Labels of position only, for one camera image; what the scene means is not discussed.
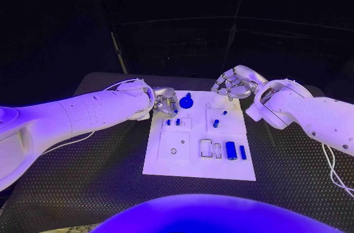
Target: table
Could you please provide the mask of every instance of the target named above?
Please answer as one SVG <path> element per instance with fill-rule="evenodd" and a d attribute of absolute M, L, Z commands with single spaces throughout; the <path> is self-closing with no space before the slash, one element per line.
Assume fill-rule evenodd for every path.
<path fill-rule="evenodd" d="M 177 90 L 210 90 L 216 82 L 214 79 L 91 73 L 75 96 L 132 78 L 143 78 L 151 86 Z M 314 95 L 322 95 L 314 86 L 307 88 Z M 240 100 L 243 110 L 252 101 L 253 98 Z M 237 181 L 143 175 L 151 121 L 127 121 L 36 160 L 7 201 L 0 216 L 2 232 L 39 232 L 100 223 L 151 199 L 191 193 L 270 203 L 354 232 L 354 200 L 333 184 L 321 144 L 305 135 L 298 124 L 276 130 L 244 114 L 257 181 Z M 350 182 L 354 157 L 338 151 L 335 157 L 337 172 Z"/>

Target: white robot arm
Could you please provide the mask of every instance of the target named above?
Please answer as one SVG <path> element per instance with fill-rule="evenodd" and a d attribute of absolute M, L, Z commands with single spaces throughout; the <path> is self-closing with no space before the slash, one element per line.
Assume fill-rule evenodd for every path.
<path fill-rule="evenodd" d="M 148 119 L 152 109 L 171 116 L 178 114 L 174 88 L 151 88 L 139 79 L 114 85 L 116 90 L 109 87 L 51 103 L 0 107 L 0 191 L 58 142 L 126 120 Z"/>
<path fill-rule="evenodd" d="M 249 67 L 239 65 L 226 71 L 211 91 L 243 99 L 255 96 L 246 110 L 255 121 L 278 129 L 296 122 L 308 136 L 354 156 L 354 105 L 331 98 L 314 98 L 307 88 L 288 79 L 268 81 Z"/>

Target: white platform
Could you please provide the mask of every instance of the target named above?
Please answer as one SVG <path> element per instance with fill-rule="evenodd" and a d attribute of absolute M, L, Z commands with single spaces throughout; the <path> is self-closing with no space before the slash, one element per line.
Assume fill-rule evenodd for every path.
<path fill-rule="evenodd" d="M 188 92 L 194 106 L 181 108 L 177 118 L 161 112 L 153 114 L 143 174 L 256 181 L 239 100 L 230 102 L 227 97 L 211 91 L 177 91 L 178 98 Z M 216 119 L 220 120 L 217 128 L 213 127 Z M 211 158 L 201 156 L 203 139 L 211 140 Z M 237 160 L 227 159 L 229 141 L 236 143 Z M 247 160 L 242 159 L 240 145 L 244 146 Z"/>

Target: black background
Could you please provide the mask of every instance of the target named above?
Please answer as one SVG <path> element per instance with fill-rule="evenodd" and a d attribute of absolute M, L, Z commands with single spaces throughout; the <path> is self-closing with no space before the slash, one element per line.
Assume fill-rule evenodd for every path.
<path fill-rule="evenodd" d="M 354 103 L 353 10 L 353 0 L 2 0 L 0 103 L 67 98 L 88 73 L 122 73 L 111 32 L 132 74 L 216 79 L 244 64 Z"/>

